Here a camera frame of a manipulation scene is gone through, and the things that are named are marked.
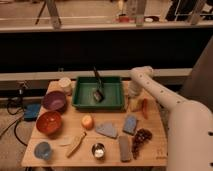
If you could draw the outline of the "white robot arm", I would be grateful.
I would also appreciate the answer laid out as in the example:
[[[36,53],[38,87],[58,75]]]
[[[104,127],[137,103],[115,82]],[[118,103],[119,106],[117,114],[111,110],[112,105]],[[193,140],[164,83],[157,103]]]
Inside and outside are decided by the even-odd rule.
[[[213,113],[153,79],[151,66],[130,70],[128,92],[138,96],[145,89],[169,112],[166,171],[213,171]]]

